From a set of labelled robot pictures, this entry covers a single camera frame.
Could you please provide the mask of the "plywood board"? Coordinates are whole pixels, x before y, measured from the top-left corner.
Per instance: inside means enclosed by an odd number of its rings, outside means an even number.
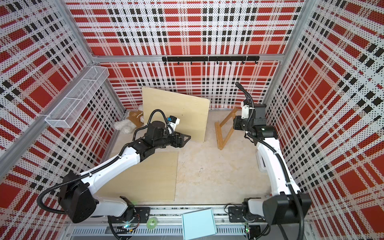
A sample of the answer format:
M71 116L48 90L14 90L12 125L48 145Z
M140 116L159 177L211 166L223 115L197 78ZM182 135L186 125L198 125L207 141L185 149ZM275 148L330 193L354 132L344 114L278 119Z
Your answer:
M210 100L148 87L142 88L142 97L145 123L154 110L160 109L166 117L180 119L177 132L190 135L192 141L204 142Z
M97 195L126 197L132 203L175 200L178 152L159 152L130 167L106 183Z

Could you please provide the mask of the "wooden easel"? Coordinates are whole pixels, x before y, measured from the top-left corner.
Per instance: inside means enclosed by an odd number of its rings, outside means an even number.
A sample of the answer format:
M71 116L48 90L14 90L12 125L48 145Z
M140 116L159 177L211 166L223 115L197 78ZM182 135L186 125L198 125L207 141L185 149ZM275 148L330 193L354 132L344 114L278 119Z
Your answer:
M240 109L240 107L234 107L223 120L215 122L217 146L220 151L224 149L234 132L232 123Z

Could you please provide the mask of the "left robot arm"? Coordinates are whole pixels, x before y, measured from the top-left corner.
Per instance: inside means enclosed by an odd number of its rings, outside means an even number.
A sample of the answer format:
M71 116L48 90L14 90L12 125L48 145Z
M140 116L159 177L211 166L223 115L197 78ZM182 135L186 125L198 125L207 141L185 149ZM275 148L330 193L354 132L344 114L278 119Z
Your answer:
M62 183L38 195L38 206L46 212L66 215L73 223L103 216L132 220L135 206L131 201L124 196L103 198L97 192L128 168L153 155L156 149L183 148L192 137L176 131L179 123L177 117L166 117L162 110L154 110L148 122L134 131L132 142L123 145L116 156L81 174L68 173Z

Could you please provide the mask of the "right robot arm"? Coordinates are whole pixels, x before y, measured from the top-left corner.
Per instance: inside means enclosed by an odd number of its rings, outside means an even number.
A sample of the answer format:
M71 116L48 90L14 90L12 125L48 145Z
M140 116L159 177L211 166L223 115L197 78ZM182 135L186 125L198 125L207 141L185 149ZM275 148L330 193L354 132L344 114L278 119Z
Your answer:
M257 160L265 165L271 183L271 196L245 198L242 202L242 217L246 223L262 218L268 224L256 234L246 227L246 237L257 240L267 234L273 225L279 227L284 239L288 236L283 228L287 224L298 224L299 240L305 235L305 216L312 205L309 194L303 193L292 177L284 160L277 130L267 125L266 105L256 104L245 88L237 82L236 87L244 93L242 113L235 116L233 129L243 131L245 139L257 148Z

